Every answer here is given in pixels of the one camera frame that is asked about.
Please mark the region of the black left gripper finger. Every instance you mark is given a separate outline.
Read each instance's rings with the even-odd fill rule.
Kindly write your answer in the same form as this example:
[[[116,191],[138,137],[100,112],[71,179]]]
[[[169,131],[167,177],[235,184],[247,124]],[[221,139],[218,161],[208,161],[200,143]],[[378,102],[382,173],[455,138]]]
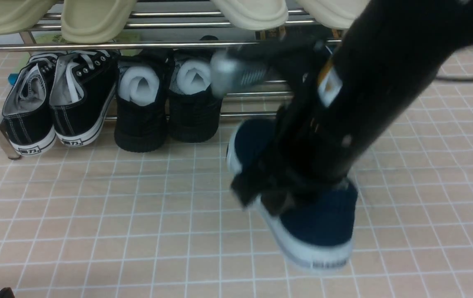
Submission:
[[[0,290],[0,298],[15,298],[11,287],[4,287]]]

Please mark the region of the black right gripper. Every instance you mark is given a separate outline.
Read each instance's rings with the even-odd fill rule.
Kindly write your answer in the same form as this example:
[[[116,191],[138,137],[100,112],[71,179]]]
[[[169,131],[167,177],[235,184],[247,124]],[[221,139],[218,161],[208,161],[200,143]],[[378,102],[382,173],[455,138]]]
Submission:
[[[294,94],[277,112],[274,136],[231,183],[242,209],[260,199],[269,215],[280,216],[298,206],[299,192],[331,188],[346,176],[359,152],[343,147],[350,134],[340,120],[354,110],[354,96],[368,89],[366,36],[346,36],[333,52],[318,38],[239,45],[215,53],[210,67],[215,96],[261,83],[270,73]]]

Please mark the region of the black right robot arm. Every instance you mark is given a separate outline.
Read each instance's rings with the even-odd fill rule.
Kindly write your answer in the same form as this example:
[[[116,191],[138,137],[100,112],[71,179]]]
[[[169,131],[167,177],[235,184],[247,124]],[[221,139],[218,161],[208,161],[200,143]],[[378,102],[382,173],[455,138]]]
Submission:
[[[261,195],[267,211],[279,215],[338,185],[443,63],[473,46],[473,0],[372,0],[335,51],[326,43],[289,35],[212,57],[214,96],[271,73],[294,94],[272,140],[231,183],[242,207]]]

